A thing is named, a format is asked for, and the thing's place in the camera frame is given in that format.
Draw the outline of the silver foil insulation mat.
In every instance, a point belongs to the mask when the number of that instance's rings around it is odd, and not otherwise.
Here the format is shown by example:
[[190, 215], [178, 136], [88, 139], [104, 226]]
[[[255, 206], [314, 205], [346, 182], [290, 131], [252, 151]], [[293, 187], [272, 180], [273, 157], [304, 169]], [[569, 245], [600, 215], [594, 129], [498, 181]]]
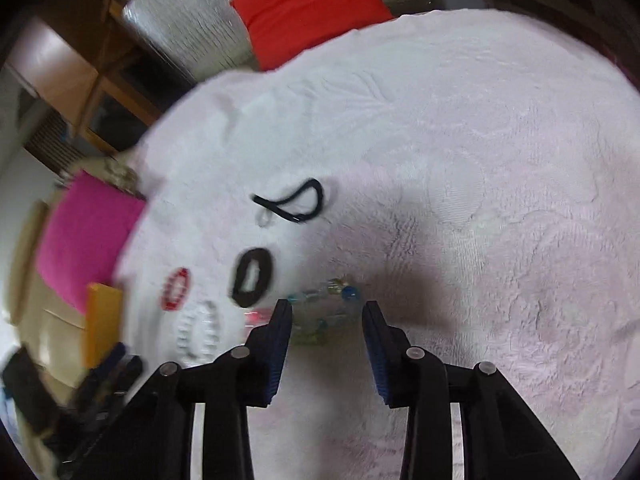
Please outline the silver foil insulation mat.
[[[125, 24], [158, 54], [194, 81], [223, 70], [260, 70], [248, 32], [231, 0], [131, 0]], [[383, 0], [398, 18], [427, 11], [431, 0]]]

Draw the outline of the pale pink embossed bedspread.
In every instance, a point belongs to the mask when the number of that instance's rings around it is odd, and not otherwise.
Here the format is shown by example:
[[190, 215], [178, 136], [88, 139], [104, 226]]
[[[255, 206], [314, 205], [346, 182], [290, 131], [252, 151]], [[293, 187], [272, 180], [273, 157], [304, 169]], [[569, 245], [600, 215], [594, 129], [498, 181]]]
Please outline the pale pink embossed bedspread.
[[639, 93], [596, 51], [497, 11], [404, 16], [278, 70], [203, 82], [140, 141], [117, 272], [149, 368], [239, 344], [264, 307], [350, 278], [443, 361], [497, 365], [584, 479], [639, 439]]

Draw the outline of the thick black hair scrunchie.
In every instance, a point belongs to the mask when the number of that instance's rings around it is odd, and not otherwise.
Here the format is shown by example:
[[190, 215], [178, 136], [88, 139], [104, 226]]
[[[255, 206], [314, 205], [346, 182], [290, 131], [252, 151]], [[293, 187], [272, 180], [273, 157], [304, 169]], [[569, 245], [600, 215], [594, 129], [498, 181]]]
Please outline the thick black hair scrunchie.
[[268, 292], [274, 263], [266, 248], [250, 248], [236, 260], [230, 297], [242, 309], [256, 306]]

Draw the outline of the beige crumpled fabric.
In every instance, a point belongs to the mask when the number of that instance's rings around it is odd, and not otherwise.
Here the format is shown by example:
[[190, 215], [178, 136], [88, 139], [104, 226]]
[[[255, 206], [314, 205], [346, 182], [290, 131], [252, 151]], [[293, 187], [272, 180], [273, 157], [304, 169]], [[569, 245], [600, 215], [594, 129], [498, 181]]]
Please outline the beige crumpled fabric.
[[101, 159], [96, 166], [94, 175], [120, 192], [131, 196], [141, 196], [138, 174], [115, 157]]

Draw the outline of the red cushion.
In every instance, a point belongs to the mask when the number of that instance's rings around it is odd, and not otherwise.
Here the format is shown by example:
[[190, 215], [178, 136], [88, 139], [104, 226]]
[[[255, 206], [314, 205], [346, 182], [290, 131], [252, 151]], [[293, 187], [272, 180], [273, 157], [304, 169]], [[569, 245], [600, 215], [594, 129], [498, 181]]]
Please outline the red cushion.
[[231, 0], [261, 70], [303, 51], [393, 18], [383, 0]]

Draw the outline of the magenta pink cushion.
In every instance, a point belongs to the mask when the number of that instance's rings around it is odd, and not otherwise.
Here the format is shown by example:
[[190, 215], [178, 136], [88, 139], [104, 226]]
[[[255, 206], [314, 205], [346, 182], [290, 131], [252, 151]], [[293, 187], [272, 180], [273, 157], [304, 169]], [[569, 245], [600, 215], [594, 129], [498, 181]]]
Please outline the magenta pink cushion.
[[81, 170], [51, 212], [36, 270], [56, 296], [80, 313], [88, 286], [108, 285], [145, 201]]

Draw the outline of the wooden shelf unit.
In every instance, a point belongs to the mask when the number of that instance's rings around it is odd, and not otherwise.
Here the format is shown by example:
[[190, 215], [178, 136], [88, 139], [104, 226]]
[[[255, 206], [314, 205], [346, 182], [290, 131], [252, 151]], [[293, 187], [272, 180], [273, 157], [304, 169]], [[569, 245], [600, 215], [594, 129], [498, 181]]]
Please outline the wooden shelf unit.
[[23, 86], [65, 120], [68, 140], [104, 154], [126, 150], [139, 137], [120, 129], [117, 143], [96, 132], [92, 125], [106, 104], [142, 129], [162, 114], [125, 76], [142, 51], [122, 26], [124, 6], [125, 0], [43, 0], [6, 59]]

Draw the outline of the orange box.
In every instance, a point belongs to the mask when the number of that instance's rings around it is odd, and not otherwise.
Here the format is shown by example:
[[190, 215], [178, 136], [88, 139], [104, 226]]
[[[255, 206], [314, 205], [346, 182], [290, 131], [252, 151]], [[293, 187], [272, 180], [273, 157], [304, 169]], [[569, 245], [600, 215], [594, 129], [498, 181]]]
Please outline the orange box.
[[122, 291], [103, 284], [89, 284], [82, 346], [85, 367], [96, 367], [120, 341], [120, 324]]

